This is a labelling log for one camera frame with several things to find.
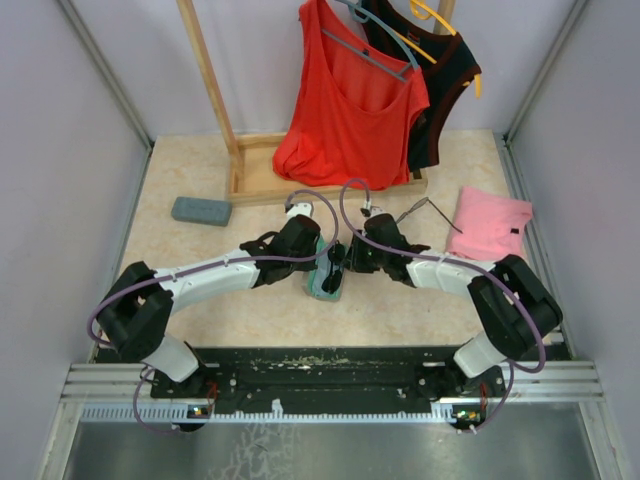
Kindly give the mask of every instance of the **wooden base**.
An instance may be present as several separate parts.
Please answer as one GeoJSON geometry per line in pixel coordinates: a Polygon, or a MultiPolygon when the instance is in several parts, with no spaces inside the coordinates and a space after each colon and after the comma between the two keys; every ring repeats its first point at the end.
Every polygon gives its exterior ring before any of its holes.
{"type": "MultiPolygon", "coordinates": [[[[244,172],[243,175],[237,175],[232,167],[227,198],[234,206],[282,203],[291,192],[301,188],[311,188],[329,199],[335,199],[340,196],[342,187],[309,187],[299,182],[285,180],[274,173],[271,159],[276,148],[282,142],[284,135],[284,133],[271,133],[237,136],[240,155],[244,160],[244,172]]],[[[382,192],[376,192],[376,195],[424,193],[427,189],[426,175],[422,172],[413,176],[414,178],[409,183],[390,187],[382,192]]],[[[350,189],[346,193],[347,198],[361,195],[362,193],[355,189],[350,189]]]]}

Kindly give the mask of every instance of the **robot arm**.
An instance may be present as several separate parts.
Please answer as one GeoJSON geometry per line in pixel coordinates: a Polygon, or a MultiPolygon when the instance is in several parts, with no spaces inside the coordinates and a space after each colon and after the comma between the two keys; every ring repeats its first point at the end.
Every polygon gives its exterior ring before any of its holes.
{"type": "Polygon", "coordinates": [[[261,260],[274,255],[312,256],[320,236],[320,227],[311,219],[312,212],[310,203],[297,204],[287,212],[289,220],[279,232],[268,232],[225,255],[194,265],[157,270],[150,269],[144,262],[129,265],[106,297],[145,280],[170,279],[125,295],[98,314],[97,321],[120,359],[144,362],[178,383],[193,376],[203,366],[187,344],[165,333],[169,317],[222,293],[270,285],[294,271],[313,270],[313,261],[261,260]],[[271,238],[269,244],[265,242],[268,238],[271,238]],[[233,259],[247,257],[256,260],[233,262],[233,259]],[[216,261],[220,261],[221,266],[179,276],[180,272],[197,270],[216,261]]]}
{"type": "MultiPolygon", "coordinates": [[[[370,215],[364,225],[367,238],[413,253],[427,253],[429,250],[424,245],[410,245],[388,213],[376,207],[366,213],[370,215]]],[[[394,281],[407,286],[435,288],[473,302],[484,331],[460,347],[448,362],[446,381],[449,387],[451,384],[464,385],[469,379],[478,377],[506,359],[519,360],[536,344],[520,312],[489,279],[462,265],[445,261],[456,257],[431,251],[427,254],[440,261],[385,252],[354,235],[346,268],[360,273],[382,269],[394,281]]],[[[522,258],[509,255],[495,263],[464,262],[481,267],[501,279],[518,296],[542,336],[562,321],[560,307],[522,258]]]]}

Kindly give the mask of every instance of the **yellow hanger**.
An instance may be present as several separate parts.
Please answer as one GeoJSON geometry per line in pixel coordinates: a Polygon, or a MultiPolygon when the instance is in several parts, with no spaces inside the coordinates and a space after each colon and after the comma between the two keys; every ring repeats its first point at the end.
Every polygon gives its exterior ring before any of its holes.
{"type": "MultiPolygon", "coordinates": [[[[442,18],[438,14],[438,12],[436,12],[429,5],[426,5],[421,0],[409,0],[409,7],[411,7],[411,13],[413,13],[413,15],[416,18],[419,18],[420,20],[428,20],[431,17],[434,17],[436,19],[436,21],[440,22],[442,24],[442,26],[444,28],[446,28],[451,35],[455,35],[457,33],[456,30],[451,25],[449,25],[449,22],[447,22],[444,18],[442,18]],[[422,13],[420,10],[418,10],[418,7],[422,8],[427,13],[426,14],[422,13]]],[[[398,35],[398,37],[400,37],[400,39],[404,43],[406,43],[407,45],[412,47],[416,52],[418,52],[420,55],[425,57],[431,63],[433,63],[433,64],[436,63],[436,61],[433,59],[433,57],[428,55],[424,50],[418,48],[413,42],[409,41],[407,38],[403,37],[398,32],[396,32],[396,34],[398,35]]],[[[476,82],[476,98],[480,98],[482,96],[482,77],[478,73],[478,74],[473,76],[473,80],[474,80],[474,82],[476,82]]],[[[462,84],[462,86],[468,87],[470,84],[471,84],[471,82],[464,82],[462,84]]]]}
{"type": "Polygon", "coordinates": [[[409,0],[409,6],[411,7],[411,13],[413,13],[413,15],[418,17],[420,20],[428,20],[431,17],[435,17],[436,21],[440,22],[444,28],[449,30],[449,33],[451,35],[455,35],[457,33],[455,31],[455,29],[451,25],[449,25],[449,22],[447,22],[444,18],[442,18],[438,14],[438,12],[436,12],[429,5],[426,5],[421,0],[409,0]],[[418,10],[418,7],[422,8],[423,10],[425,10],[428,13],[428,15],[425,15],[424,13],[421,13],[418,10]]]}

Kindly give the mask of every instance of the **wooden pole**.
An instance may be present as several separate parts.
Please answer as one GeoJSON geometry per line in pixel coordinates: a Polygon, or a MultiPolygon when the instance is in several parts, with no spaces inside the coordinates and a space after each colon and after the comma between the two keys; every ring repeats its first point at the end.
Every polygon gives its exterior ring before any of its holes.
{"type": "MultiPolygon", "coordinates": [[[[438,15],[444,18],[448,24],[451,24],[451,17],[453,17],[453,10],[456,8],[456,0],[440,0],[438,5],[438,15]]],[[[436,35],[446,35],[449,31],[440,22],[436,21],[435,27],[433,27],[433,33],[436,35]]]]}
{"type": "Polygon", "coordinates": [[[216,79],[215,72],[213,71],[211,57],[209,56],[207,44],[205,43],[204,36],[202,35],[202,29],[200,28],[198,14],[193,6],[193,1],[177,0],[177,2],[180,14],[182,15],[182,21],[184,22],[184,27],[187,30],[187,35],[191,42],[191,48],[193,49],[193,53],[198,61],[198,66],[200,67],[202,81],[207,89],[211,106],[213,107],[213,111],[218,119],[224,143],[227,145],[227,150],[231,156],[231,185],[229,185],[229,189],[230,191],[235,191],[238,188],[238,182],[241,182],[244,177],[244,159],[242,158],[242,155],[240,155],[238,142],[233,134],[233,129],[231,128],[229,115],[227,114],[227,109],[225,108],[224,101],[222,100],[218,80],[216,79]]]}

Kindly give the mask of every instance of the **metal corner post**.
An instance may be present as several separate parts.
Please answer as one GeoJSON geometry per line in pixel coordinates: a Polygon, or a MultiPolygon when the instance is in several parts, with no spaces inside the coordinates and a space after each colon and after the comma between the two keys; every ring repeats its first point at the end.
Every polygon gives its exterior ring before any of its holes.
{"type": "Polygon", "coordinates": [[[520,107],[518,108],[518,111],[513,121],[511,122],[511,125],[509,126],[509,130],[506,132],[504,136],[504,141],[507,147],[511,145],[511,143],[513,142],[513,139],[517,135],[518,130],[520,129],[520,125],[522,125],[523,120],[527,116],[527,113],[531,108],[531,105],[533,104],[534,100],[536,99],[538,93],[540,92],[540,88],[542,87],[545,79],[549,75],[551,68],[558,60],[560,53],[562,52],[564,46],[566,45],[567,41],[571,37],[571,33],[574,31],[576,25],[578,24],[578,21],[582,18],[582,14],[584,13],[585,8],[589,4],[589,1],[590,0],[576,0],[573,6],[571,7],[571,10],[569,11],[569,15],[567,15],[567,18],[564,21],[564,24],[562,25],[560,32],[558,32],[558,36],[553,42],[553,45],[551,46],[551,49],[549,50],[549,53],[547,54],[547,57],[545,58],[544,63],[540,67],[540,70],[538,70],[538,73],[536,74],[536,77],[533,80],[531,87],[529,87],[529,90],[527,91],[527,95],[525,96],[524,100],[520,104],[520,107]]]}
{"type": "Polygon", "coordinates": [[[124,87],[120,84],[113,73],[111,66],[100,51],[100,48],[93,39],[91,32],[78,13],[75,5],[71,0],[55,0],[55,2],[60,7],[63,15],[69,22],[69,25],[77,35],[78,40],[89,55],[89,58],[96,67],[105,86],[109,89],[109,92],[113,96],[116,105],[124,115],[127,123],[135,131],[145,148],[151,149],[153,147],[153,140],[147,133],[139,113],[127,97],[124,87]]]}

